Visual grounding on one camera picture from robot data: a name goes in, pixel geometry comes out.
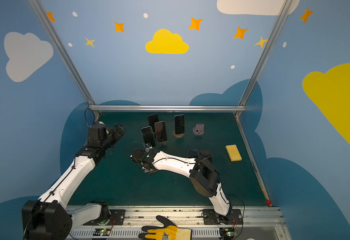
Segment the aluminium frame rear bar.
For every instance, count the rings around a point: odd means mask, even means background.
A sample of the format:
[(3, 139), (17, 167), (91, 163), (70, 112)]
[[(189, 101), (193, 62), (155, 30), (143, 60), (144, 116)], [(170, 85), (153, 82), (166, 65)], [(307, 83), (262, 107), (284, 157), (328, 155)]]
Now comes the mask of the aluminium frame rear bar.
[(244, 112), (245, 106), (129, 106), (129, 105), (89, 105), (93, 111), (109, 112)]

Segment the grey phone stand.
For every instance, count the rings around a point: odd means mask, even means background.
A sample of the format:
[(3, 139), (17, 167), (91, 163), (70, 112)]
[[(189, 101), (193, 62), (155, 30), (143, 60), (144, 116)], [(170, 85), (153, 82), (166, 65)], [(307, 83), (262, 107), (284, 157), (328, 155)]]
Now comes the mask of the grey phone stand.
[(196, 136), (201, 136), (204, 134), (204, 124), (196, 124), (193, 128), (193, 133)]

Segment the white-framed phone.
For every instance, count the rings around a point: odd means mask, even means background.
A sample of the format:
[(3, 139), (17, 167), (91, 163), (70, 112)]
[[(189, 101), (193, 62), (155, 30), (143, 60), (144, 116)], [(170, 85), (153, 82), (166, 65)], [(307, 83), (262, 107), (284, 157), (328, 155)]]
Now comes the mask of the white-framed phone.
[(195, 149), (187, 150), (187, 157), (189, 159), (197, 159), (199, 157), (199, 151)]

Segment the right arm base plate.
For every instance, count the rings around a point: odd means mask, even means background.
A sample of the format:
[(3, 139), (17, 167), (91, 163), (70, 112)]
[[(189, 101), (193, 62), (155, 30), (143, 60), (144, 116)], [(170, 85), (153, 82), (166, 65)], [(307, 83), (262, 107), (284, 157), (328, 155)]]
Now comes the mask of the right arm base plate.
[(243, 215), (240, 209), (233, 209), (226, 216), (217, 214), (213, 209), (203, 209), (202, 218), (205, 225), (241, 225)]

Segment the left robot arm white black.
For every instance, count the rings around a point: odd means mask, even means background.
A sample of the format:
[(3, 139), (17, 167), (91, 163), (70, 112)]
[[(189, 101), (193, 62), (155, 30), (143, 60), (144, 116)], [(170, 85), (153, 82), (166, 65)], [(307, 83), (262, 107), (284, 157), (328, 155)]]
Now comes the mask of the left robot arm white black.
[(92, 201), (68, 211), (68, 203), (85, 177), (105, 157), (106, 151), (125, 134), (123, 125), (109, 128), (94, 122), (88, 129), (86, 144), (76, 153), (73, 162), (61, 177), (35, 201), (22, 208), (24, 240), (64, 240), (71, 230), (86, 224), (107, 224), (111, 214), (108, 204)]

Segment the aluminium frame right post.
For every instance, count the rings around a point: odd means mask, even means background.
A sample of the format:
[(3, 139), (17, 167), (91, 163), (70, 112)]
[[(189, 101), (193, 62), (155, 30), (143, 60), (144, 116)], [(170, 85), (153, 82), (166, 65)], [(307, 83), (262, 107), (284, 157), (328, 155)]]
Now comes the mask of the aluminium frame right post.
[(279, 15), (277, 16), (275, 23), (271, 29), (271, 32), (268, 36), (268, 41), (265, 43), (265, 46), (263, 47), (263, 50), (261, 52), (260, 58), (255, 66), (254, 72), (243, 92), (243, 95), (240, 99), (240, 102), (238, 104), (238, 107), (240, 109), (244, 109), (245, 105), (257, 83), (257, 80), (259, 79), (261, 72), (267, 62), (267, 59), (273, 49), (273, 46), (275, 45), (277, 38), (279, 37), (282, 28), (289, 16), (289, 11), (292, 7), (292, 0), (284, 1), (281, 10), (279, 12)]

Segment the pink phone middle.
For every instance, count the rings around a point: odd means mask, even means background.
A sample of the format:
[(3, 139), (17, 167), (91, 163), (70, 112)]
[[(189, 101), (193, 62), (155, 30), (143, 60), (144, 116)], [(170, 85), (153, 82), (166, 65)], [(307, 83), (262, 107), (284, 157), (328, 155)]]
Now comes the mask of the pink phone middle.
[(166, 123), (164, 121), (155, 123), (155, 131), (157, 135), (157, 143), (164, 143), (168, 140)]

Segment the black phone on wooden stand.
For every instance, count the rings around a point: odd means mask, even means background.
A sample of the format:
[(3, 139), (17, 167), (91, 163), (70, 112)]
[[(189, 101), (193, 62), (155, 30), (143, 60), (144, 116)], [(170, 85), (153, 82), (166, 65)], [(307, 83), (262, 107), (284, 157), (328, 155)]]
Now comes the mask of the black phone on wooden stand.
[(184, 115), (176, 115), (175, 119), (175, 134), (182, 135), (185, 133), (185, 116)]

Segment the green circuit board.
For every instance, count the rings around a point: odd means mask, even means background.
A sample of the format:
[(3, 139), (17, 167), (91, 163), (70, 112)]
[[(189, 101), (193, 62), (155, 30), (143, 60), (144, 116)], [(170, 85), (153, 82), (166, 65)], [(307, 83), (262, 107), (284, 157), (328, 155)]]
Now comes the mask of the green circuit board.
[(233, 240), (236, 237), (236, 231), (233, 228), (220, 228), (220, 240)]
[(94, 229), (93, 237), (108, 237), (111, 234), (111, 229)]

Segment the black phone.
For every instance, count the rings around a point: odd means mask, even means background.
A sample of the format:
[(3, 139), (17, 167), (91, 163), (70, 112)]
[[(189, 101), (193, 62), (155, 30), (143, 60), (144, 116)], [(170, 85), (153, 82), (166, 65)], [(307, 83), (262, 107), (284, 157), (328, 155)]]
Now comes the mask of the black phone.
[(175, 119), (175, 134), (182, 135), (185, 133), (185, 116), (184, 115), (176, 115)]
[(159, 116), (158, 114), (152, 114), (148, 116), (148, 121), (149, 121), (149, 125), (152, 128), (153, 132), (156, 131), (155, 129), (155, 123), (159, 122)]
[(211, 154), (210, 151), (208, 151), (208, 150), (201, 150), (199, 152), (199, 155), (202, 156), (202, 158), (205, 159), (206, 161), (208, 160), (211, 163), (213, 163), (213, 161), (212, 161), (212, 154)]

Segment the yellow sponge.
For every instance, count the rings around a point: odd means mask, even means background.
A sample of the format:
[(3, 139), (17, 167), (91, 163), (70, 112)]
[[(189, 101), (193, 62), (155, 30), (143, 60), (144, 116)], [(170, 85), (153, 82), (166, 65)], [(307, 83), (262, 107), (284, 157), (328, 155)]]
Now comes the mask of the yellow sponge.
[(227, 145), (225, 146), (225, 148), (232, 162), (237, 162), (242, 160), (242, 156), (238, 150), (237, 145)]

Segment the silver phone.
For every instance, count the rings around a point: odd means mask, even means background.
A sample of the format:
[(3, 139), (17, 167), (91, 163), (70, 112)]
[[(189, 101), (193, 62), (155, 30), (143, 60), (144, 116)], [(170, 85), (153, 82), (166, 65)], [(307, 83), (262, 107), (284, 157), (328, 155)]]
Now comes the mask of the silver phone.
[(154, 148), (156, 140), (151, 126), (141, 128), (141, 134), (146, 148)]

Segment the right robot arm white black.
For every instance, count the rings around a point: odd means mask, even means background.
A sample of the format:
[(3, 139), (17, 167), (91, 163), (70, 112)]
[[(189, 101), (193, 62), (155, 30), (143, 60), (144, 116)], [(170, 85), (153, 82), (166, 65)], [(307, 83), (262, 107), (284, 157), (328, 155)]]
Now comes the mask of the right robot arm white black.
[(223, 191), (223, 183), (217, 168), (211, 162), (211, 155), (197, 158), (182, 158), (163, 151), (134, 149), (130, 159), (137, 163), (145, 173), (169, 171), (190, 179), (195, 190), (209, 198), (218, 217), (229, 218), (232, 205)]

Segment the round wooden phone stand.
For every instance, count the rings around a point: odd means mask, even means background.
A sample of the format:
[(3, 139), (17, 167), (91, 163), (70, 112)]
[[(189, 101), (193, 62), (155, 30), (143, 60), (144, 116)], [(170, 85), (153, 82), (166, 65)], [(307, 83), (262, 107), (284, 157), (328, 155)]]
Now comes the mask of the round wooden phone stand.
[(175, 130), (173, 130), (173, 136), (174, 136), (175, 138), (180, 139), (180, 138), (183, 138), (183, 137), (184, 137), (184, 135), (185, 135), (185, 133), (182, 133), (182, 134), (177, 134), (177, 133), (175, 132)]

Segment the aluminium frame post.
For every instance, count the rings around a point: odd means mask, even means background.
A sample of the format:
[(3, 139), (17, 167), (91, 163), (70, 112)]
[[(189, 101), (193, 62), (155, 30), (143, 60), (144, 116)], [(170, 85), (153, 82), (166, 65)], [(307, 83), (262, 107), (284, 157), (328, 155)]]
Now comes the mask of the aluminium frame post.
[(273, 46), (275, 45), (277, 38), (279, 37), (282, 28), (289, 16), (289, 11), (292, 7), (292, 0), (284, 1), (281, 10), (279, 12), (279, 15), (277, 16), (275, 23), (271, 29), (271, 32), (268, 36), (268, 41), (265, 43), (265, 46), (263, 47), (263, 50), (261, 52), (260, 58), (255, 66), (254, 72), (243, 92), (243, 95), (240, 99), (240, 102), (238, 104), (238, 107), (240, 109), (244, 109), (245, 105), (257, 83), (257, 80), (259, 79), (261, 72), (267, 62), (267, 59), (273, 49)]
[(55, 48), (57, 49), (59, 55), (61, 56), (64, 64), (66, 65), (68, 71), (70, 72), (71, 76), (73, 77), (75, 83), (77, 84), (79, 90), (81, 91), (82, 95), (84, 96), (85, 100), (89, 105), (95, 105), (95, 101), (93, 97), (90, 94), (89, 89), (87, 88), (83, 78), (81, 77), (78, 69), (76, 68), (73, 60), (69, 56), (68, 51), (65, 48), (65, 45), (63, 44), (59, 34), (57, 33), (52, 21), (49, 19), (47, 12), (44, 9), (44, 6), (41, 1), (36, 0), (28, 0), (28, 3), (30, 4), (31, 8), (33, 9), (34, 13), (36, 14), (37, 18), (39, 19), (40, 23), (42, 24), (43, 28), (45, 29), (47, 35), (53, 42)]

